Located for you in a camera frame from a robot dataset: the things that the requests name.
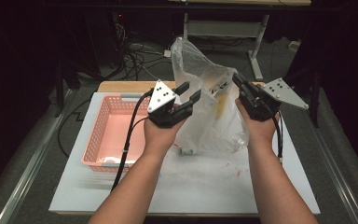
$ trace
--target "forearm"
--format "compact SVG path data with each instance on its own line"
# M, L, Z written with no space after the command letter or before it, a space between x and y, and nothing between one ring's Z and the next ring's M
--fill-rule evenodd
M271 146L251 146L249 164L262 223L317 223Z
M143 223L158 182L163 155L142 155L89 223Z

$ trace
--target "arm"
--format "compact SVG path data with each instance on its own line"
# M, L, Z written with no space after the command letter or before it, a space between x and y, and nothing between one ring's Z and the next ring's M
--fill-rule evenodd
M249 166L261 222L317 223L272 151L275 133L272 119L252 120L239 99L236 104L250 132Z
M145 120L144 153L97 209L89 223L144 222L165 154L184 122L170 129L160 129L149 119Z

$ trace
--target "plastic bag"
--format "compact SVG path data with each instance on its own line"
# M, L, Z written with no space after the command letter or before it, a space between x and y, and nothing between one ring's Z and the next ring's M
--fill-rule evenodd
M185 81L190 88L180 96L182 102L201 89L193 115L176 135L182 155L201 150L233 153L247 147L249 134L235 105L239 91L232 82L235 68L212 63L193 44L177 38L171 47L176 86Z

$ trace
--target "person's right arm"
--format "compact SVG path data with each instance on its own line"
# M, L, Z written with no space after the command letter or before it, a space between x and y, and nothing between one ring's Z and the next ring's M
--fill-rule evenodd
M239 99L236 104L250 133L249 166L261 222L318 223L272 150L275 133L272 119L264 122L252 120Z

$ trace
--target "pink basket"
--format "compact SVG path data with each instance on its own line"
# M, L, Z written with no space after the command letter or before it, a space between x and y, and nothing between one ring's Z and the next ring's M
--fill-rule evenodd
M117 171L133 109L140 97L141 95L137 93L109 93L104 96L81 160L83 164L88 165L93 171ZM147 116L148 104L149 98L144 99L138 109L135 122ZM124 171L138 160L144 146L145 136L143 121L141 121L132 131Z

